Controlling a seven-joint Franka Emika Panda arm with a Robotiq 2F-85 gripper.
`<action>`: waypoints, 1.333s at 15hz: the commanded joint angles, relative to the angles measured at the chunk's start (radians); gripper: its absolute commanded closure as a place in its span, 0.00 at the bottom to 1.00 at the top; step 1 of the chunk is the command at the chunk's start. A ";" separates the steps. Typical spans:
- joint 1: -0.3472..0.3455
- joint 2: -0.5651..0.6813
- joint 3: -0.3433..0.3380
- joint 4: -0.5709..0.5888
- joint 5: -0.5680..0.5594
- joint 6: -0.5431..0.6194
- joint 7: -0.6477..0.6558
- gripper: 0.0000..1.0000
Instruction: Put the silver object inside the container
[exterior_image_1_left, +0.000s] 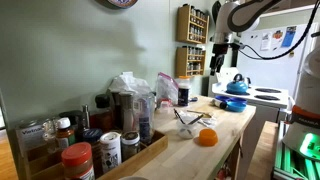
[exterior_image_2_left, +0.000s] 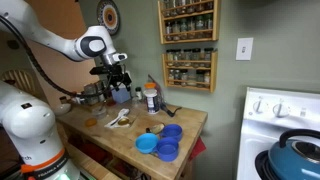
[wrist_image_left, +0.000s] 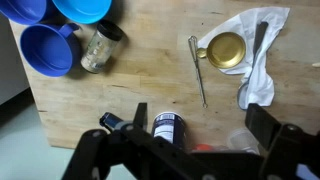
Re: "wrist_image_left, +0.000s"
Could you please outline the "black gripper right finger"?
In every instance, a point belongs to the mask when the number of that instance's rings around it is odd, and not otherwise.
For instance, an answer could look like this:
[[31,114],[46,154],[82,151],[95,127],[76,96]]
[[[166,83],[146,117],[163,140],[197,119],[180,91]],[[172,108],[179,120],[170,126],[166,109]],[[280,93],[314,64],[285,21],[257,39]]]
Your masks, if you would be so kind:
[[245,125],[265,150],[271,147],[281,127],[281,124],[271,114],[256,103],[249,104]]

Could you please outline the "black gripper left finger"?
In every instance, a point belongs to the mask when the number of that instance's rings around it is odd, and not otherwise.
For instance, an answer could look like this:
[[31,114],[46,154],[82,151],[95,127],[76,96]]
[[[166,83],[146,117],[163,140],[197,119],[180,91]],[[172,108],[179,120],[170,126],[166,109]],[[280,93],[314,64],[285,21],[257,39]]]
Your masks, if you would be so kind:
[[147,104],[139,103],[137,110],[133,119],[133,123],[141,127],[142,129],[147,129],[148,115],[147,115]]

